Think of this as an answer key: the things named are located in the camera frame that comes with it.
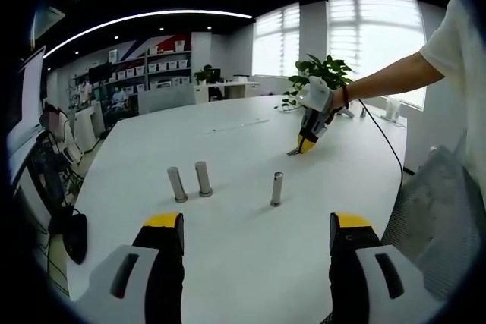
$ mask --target green leaves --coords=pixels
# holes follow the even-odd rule
[[[316,56],[311,55],[310,53],[308,53],[307,56],[309,56],[309,58],[311,58],[311,60],[316,64],[316,66],[318,68],[321,68],[322,67],[322,63],[320,62],[319,58],[317,58]]]
[[[289,77],[289,81],[292,82],[294,90],[283,93],[286,98],[282,100],[282,107],[297,105],[297,101],[289,97],[296,96],[304,85],[309,83],[310,76],[320,77],[332,90],[339,89],[347,83],[352,82],[351,79],[346,77],[352,69],[344,60],[333,59],[331,55],[328,55],[324,61],[310,54],[308,54],[308,57],[310,61],[297,61],[295,63],[299,75]]]
[[[303,77],[303,76],[291,76],[289,77],[289,81],[293,82],[293,86],[295,87],[296,83],[301,83],[302,85],[307,85],[309,83],[309,78],[308,77]]]

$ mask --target white t-shirt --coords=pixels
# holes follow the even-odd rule
[[[86,102],[90,98],[90,94],[93,92],[93,88],[90,83],[80,84],[77,87],[79,91],[79,102]]]
[[[113,94],[113,102],[116,108],[124,108],[123,102],[128,99],[127,93],[124,90],[120,90]]]
[[[486,45],[460,2],[450,1],[442,24],[420,53],[465,98],[464,166],[486,202]]]

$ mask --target person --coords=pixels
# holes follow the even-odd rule
[[[128,101],[127,93],[124,90],[120,90],[119,87],[115,87],[115,93],[112,97],[114,109],[125,109],[125,103]]]
[[[86,80],[83,80],[83,82],[78,85],[77,91],[79,92],[80,105],[88,102],[93,97],[93,88]]]
[[[486,196],[486,49],[460,0],[450,0],[442,24],[422,49],[349,84],[346,91],[351,101],[405,93],[445,77],[465,100],[467,136],[463,163]],[[344,105],[341,88],[333,95],[332,108]]]

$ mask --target potted plant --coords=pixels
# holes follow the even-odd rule
[[[297,61],[295,66],[299,71],[299,75],[289,77],[289,81],[292,82],[292,88],[285,91],[282,99],[282,108],[291,108],[297,106],[297,99],[295,96],[301,89],[309,83],[310,76],[317,76],[324,80],[327,86],[336,90],[347,83],[351,83],[352,80],[347,78],[346,75],[352,69],[343,60],[334,60],[330,55],[326,57],[324,61],[320,61],[319,58],[309,55],[310,61]]]
[[[198,85],[205,85],[206,81],[211,78],[213,72],[211,71],[213,66],[207,64],[204,66],[201,71],[194,72],[194,76],[196,77],[196,81]]]

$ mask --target wristband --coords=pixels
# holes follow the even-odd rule
[[[342,85],[342,100],[344,102],[345,108],[349,109],[349,95],[348,89],[346,89],[346,85]]]

